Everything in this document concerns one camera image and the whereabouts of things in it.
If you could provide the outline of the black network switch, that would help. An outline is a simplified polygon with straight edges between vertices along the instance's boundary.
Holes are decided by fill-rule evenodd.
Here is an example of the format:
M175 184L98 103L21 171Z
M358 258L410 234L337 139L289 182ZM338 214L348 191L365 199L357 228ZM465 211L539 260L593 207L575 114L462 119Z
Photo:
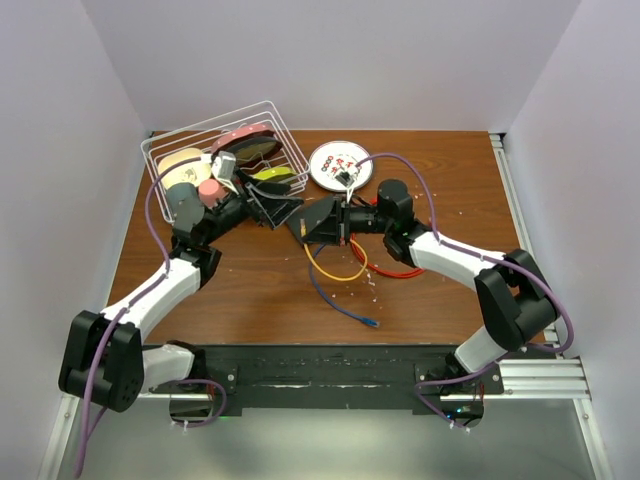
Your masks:
M304 237L311 231L311 221L308 219L310 204L304 204L297 209L285 222L286 227L296 240L297 244L304 245Z

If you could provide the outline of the cream square bowl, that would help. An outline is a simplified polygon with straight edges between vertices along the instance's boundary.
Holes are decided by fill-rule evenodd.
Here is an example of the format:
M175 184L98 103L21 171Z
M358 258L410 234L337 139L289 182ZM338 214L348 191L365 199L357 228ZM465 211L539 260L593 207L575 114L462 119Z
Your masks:
M158 164L158 173L167 174L161 179L165 190L188 183L198 187L211 178L210 156L197 148L185 148L165 156Z

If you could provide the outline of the aluminium frame rail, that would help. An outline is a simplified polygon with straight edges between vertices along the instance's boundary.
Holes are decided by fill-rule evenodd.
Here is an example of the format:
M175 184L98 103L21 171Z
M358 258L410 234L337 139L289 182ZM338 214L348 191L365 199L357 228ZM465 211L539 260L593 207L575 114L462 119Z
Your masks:
M503 138L502 133L489 135L518 241L524 249L532 251ZM504 373L506 400L570 401L573 408L572 419L576 422L571 437L576 440L577 445L585 448L589 468L594 477L614 477L595 418L586 373L579 359L570 360L558 355L545 360L507 360L504 363Z

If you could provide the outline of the grey cup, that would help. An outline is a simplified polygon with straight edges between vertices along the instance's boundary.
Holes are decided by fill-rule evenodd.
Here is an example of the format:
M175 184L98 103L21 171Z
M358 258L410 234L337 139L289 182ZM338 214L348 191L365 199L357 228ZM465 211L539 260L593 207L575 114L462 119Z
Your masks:
M171 186L166 191L166 198L175 226L192 225L202 219L205 211L204 204L193 184L183 182Z

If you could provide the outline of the dark brown plate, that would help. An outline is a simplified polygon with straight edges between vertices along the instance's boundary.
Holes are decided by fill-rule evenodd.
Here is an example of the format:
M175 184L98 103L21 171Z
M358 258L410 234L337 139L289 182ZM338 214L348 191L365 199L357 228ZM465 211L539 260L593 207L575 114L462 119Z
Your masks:
M229 148L239 164L269 160L282 149L282 143L272 136L256 136L243 140Z

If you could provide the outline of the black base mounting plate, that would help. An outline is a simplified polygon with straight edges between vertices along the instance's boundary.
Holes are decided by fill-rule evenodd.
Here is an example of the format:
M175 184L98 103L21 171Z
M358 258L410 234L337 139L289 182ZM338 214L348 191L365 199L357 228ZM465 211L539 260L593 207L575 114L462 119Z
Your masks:
M483 401L504 391L498 366L467 379L450 346L434 345L207 345L203 377L224 395L198 382L165 383L173 413L201 420L223 408L239 416L250 408L410 410L443 409L455 420L478 420Z

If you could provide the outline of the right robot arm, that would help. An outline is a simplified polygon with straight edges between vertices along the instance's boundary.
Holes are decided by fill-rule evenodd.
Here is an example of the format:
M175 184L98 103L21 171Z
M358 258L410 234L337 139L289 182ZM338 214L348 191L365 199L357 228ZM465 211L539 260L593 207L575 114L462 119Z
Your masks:
M309 206L286 194L285 186L250 182L250 201L272 225L288 223L299 243L337 246L354 243L358 234L380 234L389 255L420 270L440 273L475 292L482 326L453 353L445 369L448 386L469 392L481 370L516 352L562 317L558 300L532 255L522 249L492 252L455 241L419 221L407 185L382 181L375 203L354 204L334 195Z

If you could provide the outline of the pink dotted plate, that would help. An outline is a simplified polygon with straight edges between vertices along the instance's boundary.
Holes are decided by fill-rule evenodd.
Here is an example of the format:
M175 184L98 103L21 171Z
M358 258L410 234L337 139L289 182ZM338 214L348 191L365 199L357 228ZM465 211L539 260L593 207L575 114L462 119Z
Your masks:
M211 146L211 154L216 155L220 150L228 151L229 148L243 140L256 136L273 135L275 131L262 123L244 125L233 131L227 132L216 139Z

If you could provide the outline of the white patterned round plate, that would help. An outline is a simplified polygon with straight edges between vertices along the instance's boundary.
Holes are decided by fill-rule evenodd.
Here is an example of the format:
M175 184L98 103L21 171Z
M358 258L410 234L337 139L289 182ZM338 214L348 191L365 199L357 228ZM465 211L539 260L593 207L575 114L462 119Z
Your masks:
M360 145L349 141L331 141L316 148L309 158L311 179L321 188L331 192L345 193L347 187L338 179L343 171L353 179L351 188L358 190L373 176L373 164L355 165L369 156Z

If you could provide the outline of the pink cup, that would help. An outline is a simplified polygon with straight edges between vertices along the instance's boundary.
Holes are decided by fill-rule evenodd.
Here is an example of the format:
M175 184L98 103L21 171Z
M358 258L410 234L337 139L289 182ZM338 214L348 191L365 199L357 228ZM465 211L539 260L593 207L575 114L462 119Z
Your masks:
M217 206L225 198L226 194L225 188L213 178L204 180L198 186L199 198L208 208Z

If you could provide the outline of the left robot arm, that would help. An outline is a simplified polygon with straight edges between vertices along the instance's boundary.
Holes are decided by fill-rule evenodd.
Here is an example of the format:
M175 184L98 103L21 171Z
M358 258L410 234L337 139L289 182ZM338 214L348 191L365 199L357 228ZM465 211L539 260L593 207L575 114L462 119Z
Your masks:
M237 173L231 192L207 202L192 184L168 189L175 213L171 245L147 280L99 312L83 310L72 320L59 371L58 387L104 410L123 412L138 395L175 383L185 392L213 387L202 349L181 341L146 350L149 333L183 300L215 275L221 251L215 240L252 218L272 229L300 212L303 201L285 185L260 182Z

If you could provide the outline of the yellow-green plate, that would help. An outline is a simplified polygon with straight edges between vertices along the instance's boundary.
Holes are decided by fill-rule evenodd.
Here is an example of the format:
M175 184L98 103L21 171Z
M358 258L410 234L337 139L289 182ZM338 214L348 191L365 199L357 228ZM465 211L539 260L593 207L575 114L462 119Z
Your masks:
M262 181L284 183L290 186L289 181L296 177L296 172L289 167L281 166L262 170L252 177Z

